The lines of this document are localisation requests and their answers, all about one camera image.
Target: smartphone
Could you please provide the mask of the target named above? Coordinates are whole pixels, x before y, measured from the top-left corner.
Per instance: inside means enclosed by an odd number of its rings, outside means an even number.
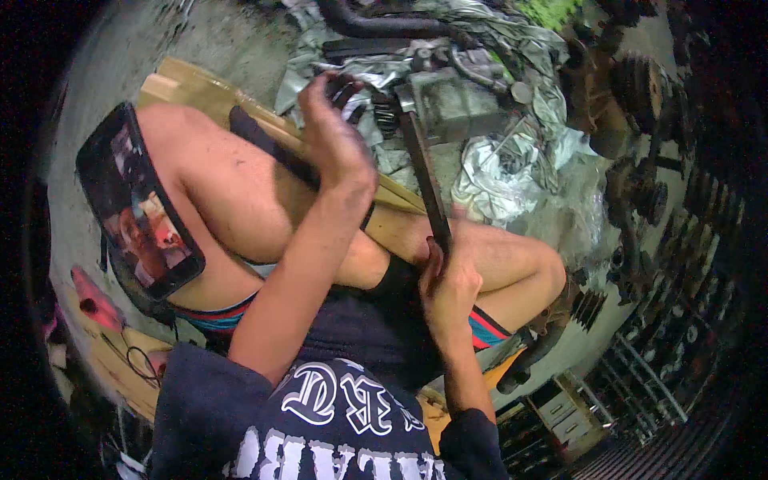
[[[119,104],[96,127],[75,169],[111,254],[151,299],[200,275],[205,257],[157,179],[131,103]]]

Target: concrete floor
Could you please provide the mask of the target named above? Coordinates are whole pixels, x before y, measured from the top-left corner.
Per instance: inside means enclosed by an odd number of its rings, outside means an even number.
[[[584,2],[584,8],[589,18],[599,17],[591,0]],[[73,264],[80,264],[126,312],[131,326],[160,339],[173,339],[168,328],[142,316],[131,305],[111,273],[104,275],[98,269],[99,229],[74,176],[76,153],[117,103],[136,101],[142,82],[166,55],[206,68],[239,85],[260,103],[273,105],[297,35],[298,29],[285,14],[265,15],[237,0],[197,0],[186,21],[176,2],[112,2],[104,8],[62,78],[62,83],[68,84],[66,102],[57,129],[42,149],[46,161],[40,175],[48,179],[51,208],[51,280],[57,291],[61,292],[65,284],[71,286],[69,271]],[[638,28],[627,33],[624,45],[653,56],[668,71],[674,71],[672,39],[663,15],[643,19]],[[455,145],[433,151],[444,193],[458,173],[458,153]],[[673,151],[663,153],[674,155]],[[669,178],[662,180],[670,182],[670,205],[679,204],[684,184],[668,173],[663,175]],[[617,237],[617,232],[606,234]],[[660,227],[646,232],[644,242],[649,251],[655,250],[659,236]],[[560,343],[534,366],[528,383],[510,396],[494,392],[497,407],[535,390],[565,368],[577,374],[591,368],[631,311],[630,306],[617,306],[614,286],[607,292],[608,301],[589,334],[578,325],[569,325]],[[77,308],[63,307],[65,312]],[[82,332],[70,327],[77,339]],[[201,341],[201,335],[184,322],[180,336]]]

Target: drawer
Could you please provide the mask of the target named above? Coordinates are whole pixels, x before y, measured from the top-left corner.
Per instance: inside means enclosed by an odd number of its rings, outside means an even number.
[[[552,433],[558,437],[560,443],[565,444],[569,440],[579,439],[587,435],[591,428],[589,419],[581,412],[575,411],[552,427]]]
[[[575,409],[576,406],[568,398],[568,394],[560,392],[540,407],[538,412],[548,425],[553,426],[570,415]]]

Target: black t-shirt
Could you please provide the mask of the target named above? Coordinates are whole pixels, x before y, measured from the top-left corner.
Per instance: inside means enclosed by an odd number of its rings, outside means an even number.
[[[297,363],[276,389],[189,343],[170,354],[155,416],[159,478],[508,478],[498,431],[456,416],[436,458],[418,401],[346,359]]]

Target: hand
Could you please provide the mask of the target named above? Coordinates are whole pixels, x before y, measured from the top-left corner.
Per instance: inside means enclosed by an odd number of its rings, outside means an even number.
[[[310,161],[319,170],[321,187],[335,187],[343,180],[372,181],[374,185],[378,181],[368,147],[353,127],[365,106],[352,112],[349,123],[341,117],[341,110],[361,89],[361,82],[329,71],[315,77],[299,93],[304,140],[310,146]]]
[[[465,229],[465,211],[454,207],[453,217],[453,246],[447,265],[443,265],[442,249],[429,237],[429,260],[419,279],[429,332],[444,353],[458,344],[472,345],[472,328],[467,319],[482,287],[482,277],[473,261],[472,238]]]

